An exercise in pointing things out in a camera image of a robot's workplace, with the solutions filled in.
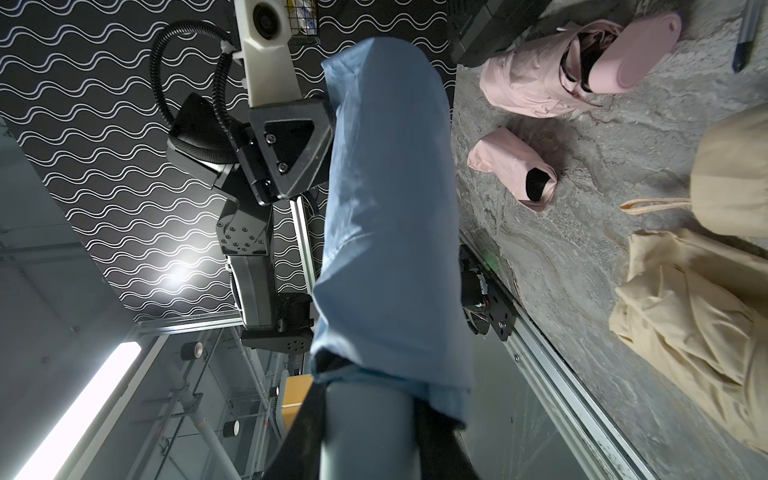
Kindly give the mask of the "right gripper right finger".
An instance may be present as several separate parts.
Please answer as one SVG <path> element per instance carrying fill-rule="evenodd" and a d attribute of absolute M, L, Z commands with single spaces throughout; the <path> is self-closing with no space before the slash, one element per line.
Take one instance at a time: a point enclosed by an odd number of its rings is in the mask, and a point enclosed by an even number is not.
<path fill-rule="evenodd" d="M 460 446 L 458 422 L 422 400 L 414 402 L 415 439 L 423 480 L 477 480 L 475 469 Z"/>

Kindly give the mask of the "pink sleeved umbrella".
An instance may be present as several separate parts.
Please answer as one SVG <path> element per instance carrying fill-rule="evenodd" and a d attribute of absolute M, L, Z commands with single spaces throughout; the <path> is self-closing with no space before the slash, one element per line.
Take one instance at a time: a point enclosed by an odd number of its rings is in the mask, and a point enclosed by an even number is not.
<path fill-rule="evenodd" d="M 552 118 L 596 105 L 595 95 L 622 94 L 639 85 L 671 52 L 682 32 L 674 12 L 627 26 L 596 20 L 570 23 L 488 59 L 479 86 L 493 106 L 532 118 Z"/>

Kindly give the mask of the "light blue umbrella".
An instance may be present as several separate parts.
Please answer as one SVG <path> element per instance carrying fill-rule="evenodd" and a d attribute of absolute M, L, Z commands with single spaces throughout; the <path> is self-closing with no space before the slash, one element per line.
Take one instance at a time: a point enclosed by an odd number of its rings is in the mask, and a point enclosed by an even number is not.
<path fill-rule="evenodd" d="M 336 131 L 313 289 L 320 475 L 421 478 L 414 402 L 459 431 L 472 392 L 449 104 L 426 55 L 400 39 L 362 41 L 323 69 Z"/>

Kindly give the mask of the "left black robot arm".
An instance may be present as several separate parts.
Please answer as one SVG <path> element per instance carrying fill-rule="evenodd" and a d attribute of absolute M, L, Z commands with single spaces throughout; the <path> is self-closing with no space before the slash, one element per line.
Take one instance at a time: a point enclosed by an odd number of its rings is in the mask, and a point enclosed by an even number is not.
<path fill-rule="evenodd" d="M 168 44 L 185 34 L 217 40 L 222 52 L 211 99 L 192 93 L 173 113 L 161 67 Z M 328 100 L 308 98 L 253 107 L 247 122 L 235 119 L 225 104 L 233 58 L 230 34 L 204 21 L 176 21 L 155 37 L 149 81 L 170 127 L 166 157 L 226 199 L 216 235 L 243 321 L 242 344 L 278 353 L 304 353 L 313 339 L 311 299 L 307 294 L 277 290 L 273 206 L 280 200 L 298 201 L 327 180 L 334 113 Z"/>

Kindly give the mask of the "pink umbrella sleeve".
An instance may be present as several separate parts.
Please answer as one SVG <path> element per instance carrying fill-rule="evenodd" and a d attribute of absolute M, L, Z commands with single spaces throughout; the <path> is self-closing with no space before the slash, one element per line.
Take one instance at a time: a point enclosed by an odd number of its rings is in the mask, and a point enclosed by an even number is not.
<path fill-rule="evenodd" d="M 556 171 L 508 128 L 482 137 L 470 150 L 467 164 L 493 173 L 521 205 L 535 213 L 543 212 L 554 199 Z"/>

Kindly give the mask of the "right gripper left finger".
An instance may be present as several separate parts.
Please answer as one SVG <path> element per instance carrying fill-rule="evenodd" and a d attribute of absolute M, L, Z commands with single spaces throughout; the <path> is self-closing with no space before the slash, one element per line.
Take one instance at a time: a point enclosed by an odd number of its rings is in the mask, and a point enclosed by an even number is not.
<path fill-rule="evenodd" d="M 325 435 L 326 385 L 313 382 L 263 480 L 317 480 Z"/>

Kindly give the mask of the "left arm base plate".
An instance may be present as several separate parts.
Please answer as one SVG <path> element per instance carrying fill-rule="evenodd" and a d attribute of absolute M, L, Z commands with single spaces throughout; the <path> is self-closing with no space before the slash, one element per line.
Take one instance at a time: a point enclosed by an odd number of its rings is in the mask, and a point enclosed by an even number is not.
<path fill-rule="evenodd" d="M 483 336 L 494 332 L 507 341 L 520 317 L 510 292 L 469 245 L 460 246 L 459 262 L 461 303 L 470 331 Z"/>

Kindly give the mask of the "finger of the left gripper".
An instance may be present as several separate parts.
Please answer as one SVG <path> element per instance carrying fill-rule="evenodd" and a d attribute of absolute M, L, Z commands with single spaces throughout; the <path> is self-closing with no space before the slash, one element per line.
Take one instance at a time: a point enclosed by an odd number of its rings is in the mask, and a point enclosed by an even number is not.
<path fill-rule="evenodd" d="M 259 201 L 292 199 L 328 181 L 335 113 L 324 98 L 249 110 L 258 154 L 248 165 Z"/>

